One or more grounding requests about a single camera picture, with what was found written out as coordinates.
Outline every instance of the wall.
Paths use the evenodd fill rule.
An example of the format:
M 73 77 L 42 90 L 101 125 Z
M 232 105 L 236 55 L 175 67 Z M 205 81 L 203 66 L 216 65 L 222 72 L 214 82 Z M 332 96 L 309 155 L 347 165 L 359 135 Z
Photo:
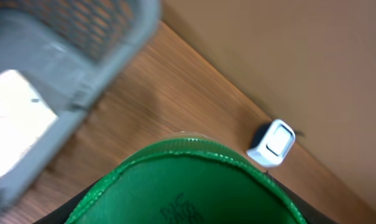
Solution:
M 165 0 L 164 13 L 376 209 L 376 0 Z

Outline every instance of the green plastic object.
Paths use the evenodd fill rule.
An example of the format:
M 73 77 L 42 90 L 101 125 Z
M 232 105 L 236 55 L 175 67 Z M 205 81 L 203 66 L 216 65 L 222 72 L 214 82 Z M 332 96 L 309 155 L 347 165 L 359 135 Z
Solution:
M 127 158 L 66 223 L 305 223 L 287 195 L 238 153 L 175 138 Z

